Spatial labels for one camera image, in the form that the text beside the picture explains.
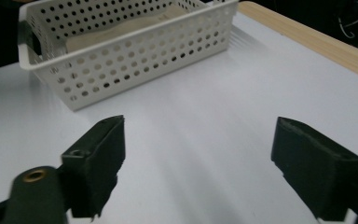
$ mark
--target perforated basket wall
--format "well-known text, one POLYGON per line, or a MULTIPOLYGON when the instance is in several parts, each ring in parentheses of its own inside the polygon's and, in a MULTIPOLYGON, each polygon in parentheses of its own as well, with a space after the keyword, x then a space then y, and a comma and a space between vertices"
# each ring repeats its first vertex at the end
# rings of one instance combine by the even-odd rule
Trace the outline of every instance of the perforated basket wall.
POLYGON ((226 49, 236 8, 237 0, 216 1, 210 7, 199 0, 45 0, 27 4, 20 15, 20 65, 77 110, 226 49), (70 36, 156 15, 171 4, 187 14, 66 53, 65 41, 70 36), (27 41, 28 28, 40 40, 41 56, 27 41))

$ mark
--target screw hole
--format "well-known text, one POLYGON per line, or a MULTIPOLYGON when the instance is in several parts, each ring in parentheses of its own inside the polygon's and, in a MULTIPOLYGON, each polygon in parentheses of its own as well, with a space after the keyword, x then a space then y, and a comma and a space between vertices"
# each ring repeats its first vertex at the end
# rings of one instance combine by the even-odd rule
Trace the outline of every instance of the screw hole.
POLYGON ((84 155, 84 153, 78 149, 75 149, 73 151, 70 152, 70 154, 72 156, 78 156, 78 157, 82 157, 84 155))
POLYGON ((32 183, 38 180, 41 180, 45 177, 46 171, 45 170, 35 170, 31 173, 27 174, 22 180, 26 183, 32 183))

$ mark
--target cardboard inside basket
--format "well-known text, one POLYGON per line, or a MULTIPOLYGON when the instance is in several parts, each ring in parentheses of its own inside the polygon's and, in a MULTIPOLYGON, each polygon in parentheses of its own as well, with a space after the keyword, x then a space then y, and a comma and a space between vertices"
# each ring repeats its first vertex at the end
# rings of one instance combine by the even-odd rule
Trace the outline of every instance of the cardboard inside basket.
POLYGON ((118 36, 128 34, 130 32, 155 25, 164 21, 171 20, 185 15, 186 12, 179 6, 171 5, 167 10, 155 16, 147 16, 142 18, 125 21, 113 28, 104 31, 77 35, 66 40, 67 52, 73 52, 83 49, 94 44, 102 43, 106 40, 114 39, 118 36))

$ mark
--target cable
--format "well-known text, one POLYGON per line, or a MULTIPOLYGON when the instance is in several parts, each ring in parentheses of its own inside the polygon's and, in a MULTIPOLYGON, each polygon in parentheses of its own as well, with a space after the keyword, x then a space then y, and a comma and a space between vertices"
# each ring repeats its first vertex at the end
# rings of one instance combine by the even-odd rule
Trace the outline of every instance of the cable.
POLYGON ((356 21, 353 21, 353 22, 350 22, 350 23, 348 23, 348 24, 343 25, 343 24, 342 24, 342 21, 341 21, 341 18, 338 17, 338 23, 339 23, 339 28, 341 29, 342 33, 343 33, 347 38, 349 38, 349 39, 355 38, 355 34, 352 33, 352 32, 350 32, 350 34, 348 35, 347 32, 345 32, 345 28, 350 27, 350 26, 353 26, 354 24, 357 24, 357 23, 358 23, 358 19, 357 19, 356 21))

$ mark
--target table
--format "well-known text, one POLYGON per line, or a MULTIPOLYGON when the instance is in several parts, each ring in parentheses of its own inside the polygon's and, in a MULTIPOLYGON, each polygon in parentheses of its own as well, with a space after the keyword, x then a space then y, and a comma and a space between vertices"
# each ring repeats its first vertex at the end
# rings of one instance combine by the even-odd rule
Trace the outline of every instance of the table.
POLYGON ((58 167, 122 114, 127 159, 94 223, 318 223, 270 161, 275 122, 358 154, 358 75, 250 17, 233 23, 227 51, 77 112, 17 63, 0 68, 0 201, 17 174, 58 167))

